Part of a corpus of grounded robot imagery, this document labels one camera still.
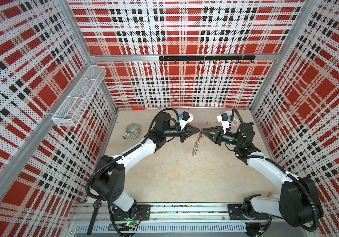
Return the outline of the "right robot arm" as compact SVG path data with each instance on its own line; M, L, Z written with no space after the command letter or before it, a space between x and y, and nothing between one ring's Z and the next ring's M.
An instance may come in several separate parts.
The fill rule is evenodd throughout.
M233 145L235 158L258 171L279 191L270 196L251 195L244 198L242 215L253 220L259 215L278 217L292 227L314 232L324 212L314 181L299 177L264 155L253 139L254 123L243 121L237 109L217 117L220 126L202 128L200 133L218 146Z

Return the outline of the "key organizer with red handle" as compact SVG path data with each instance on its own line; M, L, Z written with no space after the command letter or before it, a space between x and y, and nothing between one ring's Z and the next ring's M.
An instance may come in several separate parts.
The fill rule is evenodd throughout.
M200 128L200 129L199 129L199 135L198 135L198 137L196 138L196 141L195 141L195 143L194 143L194 147L193 147L193 150L192 150L192 156L195 156L195 155L197 154L199 145L200 145L200 143L201 143L202 136L203 136L203 129Z

